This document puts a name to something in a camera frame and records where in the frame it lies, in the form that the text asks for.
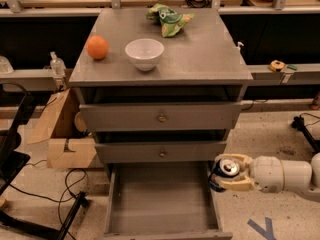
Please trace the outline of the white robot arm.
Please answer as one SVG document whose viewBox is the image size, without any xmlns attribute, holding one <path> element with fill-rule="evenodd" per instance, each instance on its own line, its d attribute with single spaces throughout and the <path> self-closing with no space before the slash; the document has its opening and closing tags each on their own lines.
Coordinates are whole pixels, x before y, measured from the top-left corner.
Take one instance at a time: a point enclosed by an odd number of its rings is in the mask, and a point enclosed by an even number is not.
<svg viewBox="0 0 320 240">
<path fill-rule="evenodd" d="M 310 162 L 252 158 L 244 154 L 221 154 L 215 158 L 208 177 L 216 192 L 258 190 L 263 193 L 288 191 L 318 202 L 320 200 L 319 154 Z"/>
</svg>

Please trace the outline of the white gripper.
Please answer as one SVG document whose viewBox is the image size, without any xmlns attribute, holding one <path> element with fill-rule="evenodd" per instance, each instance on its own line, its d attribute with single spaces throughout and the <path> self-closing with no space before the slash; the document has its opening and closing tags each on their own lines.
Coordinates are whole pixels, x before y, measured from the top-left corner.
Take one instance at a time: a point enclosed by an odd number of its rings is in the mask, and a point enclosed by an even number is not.
<svg viewBox="0 0 320 240">
<path fill-rule="evenodd" d="M 276 157 L 260 156 L 254 160 L 244 154 L 220 154 L 215 158 L 220 168 L 245 168 L 249 164 L 249 175 L 240 181 L 222 179 L 219 185 L 232 191 L 249 191 L 255 186 L 263 193 L 279 193 L 284 188 L 284 173 L 281 161 Z"/>
</svg>

